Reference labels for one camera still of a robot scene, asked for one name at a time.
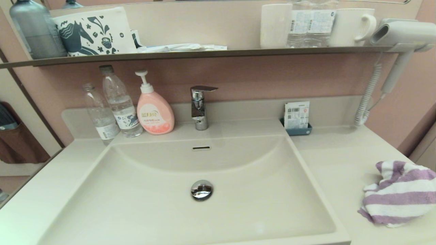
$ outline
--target striped towel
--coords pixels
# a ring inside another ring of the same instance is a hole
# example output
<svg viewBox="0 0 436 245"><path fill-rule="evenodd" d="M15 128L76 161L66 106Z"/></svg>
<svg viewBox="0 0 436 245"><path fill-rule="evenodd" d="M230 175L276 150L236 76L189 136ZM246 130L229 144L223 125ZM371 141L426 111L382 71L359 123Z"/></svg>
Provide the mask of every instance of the striped towel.
<svg viewBox="0 0 436 245"><path fill-rule="evenodd" d="M383 180L363 189L363 206L358 210L370 222L399 227L436 206L432 170L402 161L379 162L376 167Z"/></svg>

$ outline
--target faucet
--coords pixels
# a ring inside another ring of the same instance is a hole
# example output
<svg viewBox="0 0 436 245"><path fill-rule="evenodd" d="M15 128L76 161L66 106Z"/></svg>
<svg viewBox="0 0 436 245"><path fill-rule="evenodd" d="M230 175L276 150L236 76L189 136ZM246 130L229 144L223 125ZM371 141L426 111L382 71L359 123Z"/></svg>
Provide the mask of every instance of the faucet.
<svg viewBox="0 0 436 245"><path fill-rule="evenodd" d="M218 88L208 86L191 87L191 116L195 121L195 128L197 130L206 130L209 127L203 92L212 92L217 89Z"/></svg>

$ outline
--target pink soap bottle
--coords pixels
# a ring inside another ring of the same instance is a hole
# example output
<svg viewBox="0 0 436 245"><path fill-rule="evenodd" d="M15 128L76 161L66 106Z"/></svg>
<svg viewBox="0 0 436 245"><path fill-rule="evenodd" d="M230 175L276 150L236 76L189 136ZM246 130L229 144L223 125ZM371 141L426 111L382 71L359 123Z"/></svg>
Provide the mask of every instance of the pink soap bottle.
<svg viewBox="0 0 436 245"><path fill-rule="evenodd" d="M170 104L145 80L147 70L136 71L142 78L141 96L138 101L138 118L142 127L150 134L165 134L173 131L174 114Z"/></svg>

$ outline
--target toiletries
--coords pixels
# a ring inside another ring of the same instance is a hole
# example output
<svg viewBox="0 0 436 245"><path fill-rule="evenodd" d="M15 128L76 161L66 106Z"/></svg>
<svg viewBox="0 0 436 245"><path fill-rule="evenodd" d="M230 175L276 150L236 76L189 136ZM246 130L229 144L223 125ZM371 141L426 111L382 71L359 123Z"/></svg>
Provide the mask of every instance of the toiletries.
<svg viewBox="0 0 436 245"><path fill-rule="evenodd" d="M285 129L307 129L309 126L309 101L285 104Z"/></svg>
<svg viewBox="0 0 436 245"><path fill-rule="evenodd" d="M142 127L154 135L171 132L174 128L174 114L170 104L145 80L147 70L137 71L135 74L143 82L138 102L138 117Z"/></svg>
<svg viewBox="0 0 436 245"><path fill-rule="evenodd" d="M119 127L116 124L108 103L103 96L95 90L95 87L87 83L83 85L83 91L85 91L85 102L89 117L94 123L95 129L99 133L103 144L107 146L119 133Z"/></svg>
<svg viewBox="0 0 436 245"><path fill-rule="evenodd" d="M65 5L62 6L63 9L75 9L75 8L81 8L83 5L76 2L76 0L66 0Z"/></svg>
<svg viewBox="0 0 436 245"><path fill-rule="evenodd" d="M138 121L132 99L124 83L114 74L111 65L100 66L103 78L103 91L112 109L121 132L126 138L139 136L143 129Z"/></svg>
<svg viewBox="0 0 436 245"><path fill-rule="evenodd" d="M10 17L33 59L67 56L48 9L32 0L17 0Z"/></svg>

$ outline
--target mirror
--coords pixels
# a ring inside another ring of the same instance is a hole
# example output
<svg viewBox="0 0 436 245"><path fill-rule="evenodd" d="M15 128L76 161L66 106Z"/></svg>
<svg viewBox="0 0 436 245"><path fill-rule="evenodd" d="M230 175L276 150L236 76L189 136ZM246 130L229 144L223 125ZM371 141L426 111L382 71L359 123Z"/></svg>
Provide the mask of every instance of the mirror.
<svg viewBox="0 0 436 245"><path fill-rule="evenodd" d="M0 69L0 209L61 149L13 74Z"/></svg>
<svg viewBox="0 0 436 245"><path fill-rule="evenodd" d="M50 10L61 9L66 5L66 1L73 0L41 0ZM144 2L159 2L162 0L77 0L77 3L83 6L97 6L97 5L110 5L110 4L125 4L125 3L144 3ZM164 0L164 1L182 1L182 0ZM383 2L383 3L399 3L406 4L411 0L340 0L340 1L354 1L354 2Z"/></svg>

